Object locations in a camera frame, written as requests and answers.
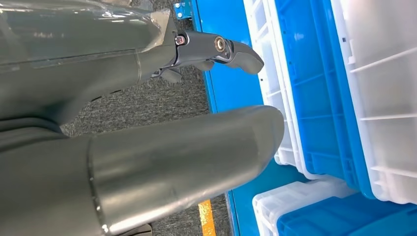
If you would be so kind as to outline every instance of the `yellow tape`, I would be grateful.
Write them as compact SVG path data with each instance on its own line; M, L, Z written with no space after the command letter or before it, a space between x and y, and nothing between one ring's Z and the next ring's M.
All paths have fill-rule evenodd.
M198 204L198 210L200 211L200 221L201 228L203 230L203 236L216 236L216 229L214 227L210 200L206 200Z

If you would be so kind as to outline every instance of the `blue bracket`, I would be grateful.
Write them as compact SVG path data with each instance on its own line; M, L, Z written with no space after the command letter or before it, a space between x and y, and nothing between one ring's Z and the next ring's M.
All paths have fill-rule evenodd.
M174 11L177 19L190 19L191 18L191 3L190 0L181 0L174 4Z

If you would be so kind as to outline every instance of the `metal cylinder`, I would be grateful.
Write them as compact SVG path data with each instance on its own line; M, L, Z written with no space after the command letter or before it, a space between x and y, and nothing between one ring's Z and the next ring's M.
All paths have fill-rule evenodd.
M166 66L175 31L169 11L0 0L0 120L70 121L85 103Z
M112 235L256 177L284 132L273 107L250 107L96 136L93 186Z
M27 144L0 151L0 235L103 235L88 182L89 137L63 139L36 127L0 137L0 144L6 137Z

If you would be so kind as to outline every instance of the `clear plastic film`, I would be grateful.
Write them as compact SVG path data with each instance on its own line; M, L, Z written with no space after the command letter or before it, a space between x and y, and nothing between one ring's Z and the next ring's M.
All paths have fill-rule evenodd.
M169 16L91 0L0 0L0 72L145 52L163 43Z
M114 5L120 5L120 6L130 6L131 4L134 7L138 7L143 10L153 10L153 4L149 0L139 0L138 2L132 2L132 0L101 0L105 3L110 3Z

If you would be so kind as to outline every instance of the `bolt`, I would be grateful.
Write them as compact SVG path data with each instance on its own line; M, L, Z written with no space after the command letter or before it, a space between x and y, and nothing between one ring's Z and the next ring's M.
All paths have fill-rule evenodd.
M224 51L225 45L226 42L224 41L224 38L222 38L221 36L217 36L214 39L214 47L218 52L222 53Z
M101 228L104 230L105 233L109 231L109 228L107 228L107 225L102 225Z
M177 36L175 37L175 44L176 45L184 45L186 42L185 37L184 36Z

